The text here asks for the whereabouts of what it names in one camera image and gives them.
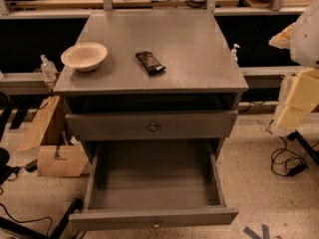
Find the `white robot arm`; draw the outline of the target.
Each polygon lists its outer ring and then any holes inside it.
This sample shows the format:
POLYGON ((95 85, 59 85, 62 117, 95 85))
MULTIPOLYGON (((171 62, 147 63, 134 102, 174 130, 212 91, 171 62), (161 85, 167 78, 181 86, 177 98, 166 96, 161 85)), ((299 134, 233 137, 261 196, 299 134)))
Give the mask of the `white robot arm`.
POLYGON ((295 22, 290 58, 303 70, 292 79, 277 124, 285 129, 297 129, 319 105, 319 0, 314 0, 295 22))

